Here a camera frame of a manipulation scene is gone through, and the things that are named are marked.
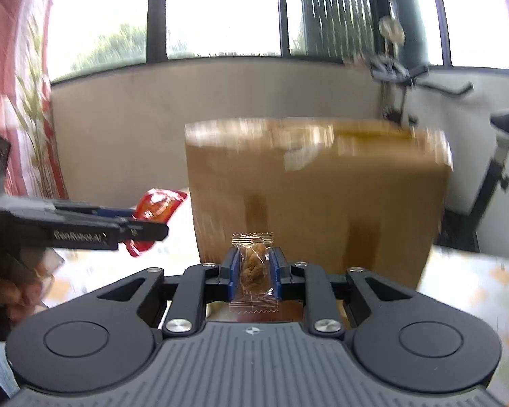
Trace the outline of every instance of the patterned tablecloth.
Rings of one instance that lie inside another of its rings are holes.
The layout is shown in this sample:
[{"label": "patterned tablecloth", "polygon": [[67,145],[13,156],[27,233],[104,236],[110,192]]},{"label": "patterned tablecloth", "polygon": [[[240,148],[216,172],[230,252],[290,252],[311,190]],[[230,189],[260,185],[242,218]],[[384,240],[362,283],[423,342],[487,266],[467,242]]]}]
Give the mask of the patterned tablecloth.
[{"label": "patterned tablecloth", "polygon": [[[170,234],[138,258],[119,251],[57,250],[65,258],[45,303],[52,307],[149,266],[181,274],[199,262],[190,203],[169,222]],[[489,391],[509,406],[509,260],[434,247],[418,290],[485,320],[499,334],[503,354]]]}]

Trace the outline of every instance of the circular pad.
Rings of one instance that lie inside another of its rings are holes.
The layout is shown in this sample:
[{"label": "circular pad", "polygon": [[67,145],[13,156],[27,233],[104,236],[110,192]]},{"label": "circular pad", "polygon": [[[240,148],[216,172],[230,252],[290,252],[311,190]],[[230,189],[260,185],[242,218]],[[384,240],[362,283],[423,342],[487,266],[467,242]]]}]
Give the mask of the circular pad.
[{"label": "circular pad", "polygon": [[11,331],[6,355],[20,385],[91,392],[129,378],[147,363],[154,336],[127,302],[82,299],[33,315]]},{"label": "circular pad", "polygon": [[47,332],[44,342],[51,352],[67,358],[92,355],[107,344],[110,334],[96,323],[70,321]]},{"label": "circular pad", "polygon": [[420,321],[405,326],[399,342],[411,353],[425,358],[452,355],[462,345],[462,336],[451,326],[436,321]]},{"label": "circular pad", "polygon": [[357,328],[353,352],[380,380],[411,392],[486,386],[501,356],[484,321],[431,298],[384,302]]}]

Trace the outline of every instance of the ridged grip surface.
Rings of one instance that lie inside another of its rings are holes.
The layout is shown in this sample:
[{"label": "ridged grip surface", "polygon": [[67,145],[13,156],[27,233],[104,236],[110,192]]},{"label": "ridged grip surface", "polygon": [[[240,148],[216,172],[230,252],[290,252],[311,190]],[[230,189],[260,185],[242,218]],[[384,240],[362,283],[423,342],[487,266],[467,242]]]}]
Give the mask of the ridged grip surface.
[{"label": "ridged grip surface", "polygon": [[6,407],[496,407],[480,388],[415,395],[361,369],[337,340],[299,323],[208,322],[201,333],[168,340],[144,371],[106,392],[68,397],[21,390]]}]

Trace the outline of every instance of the clear plastic wrapper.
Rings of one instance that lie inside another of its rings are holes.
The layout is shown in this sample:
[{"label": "clear plastic wrapper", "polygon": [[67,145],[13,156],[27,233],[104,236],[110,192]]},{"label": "clear plastic wrapper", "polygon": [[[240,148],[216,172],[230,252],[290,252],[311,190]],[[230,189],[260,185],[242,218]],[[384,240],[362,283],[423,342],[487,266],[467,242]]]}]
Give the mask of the clear plastic wrapper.
[{"label": "clear plastic wrapper", "polygon": [[241,264],[231,311],[244,314],[277,311],[278,301],[269,270],[269,250],[273,242],[271,233],[234,234],[232,237],[232,244],[241,254]]}]

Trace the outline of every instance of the window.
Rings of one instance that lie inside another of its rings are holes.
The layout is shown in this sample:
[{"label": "window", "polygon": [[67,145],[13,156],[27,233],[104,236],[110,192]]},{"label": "window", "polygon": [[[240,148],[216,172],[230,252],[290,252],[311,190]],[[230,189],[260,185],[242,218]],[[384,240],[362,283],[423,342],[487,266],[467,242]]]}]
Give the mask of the window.
[{"label": "window", "polygon": [[435,0],[390,0],[390,6],[406,32],[406,43],[398,51],[399,60],[408,68],[443,65]]},{"label": "window", "polygon": [[420,64],[509,69],[505,0],[390,0],[406,43],[406,67]]},{"label": "window", "polygon": [[509,68],[505,0],[53,0],[51,80],[205,56],[356,58],[384,52],[374,20],[406,33],[408,67]]},{"label": "window", "polygon": [[509,69],[505,0],[443,0],[452,65]]},{"label": "window", "polygon": [[277,0],[166,0],[168,58],[278,56]]},{"label": "window", "polygon": [[52,81],[145,62],[148,0],[53,0],[48,70]]},{"label": "window", "polygon": [[373,54],[370,0],[286,0],[293,55]]}]

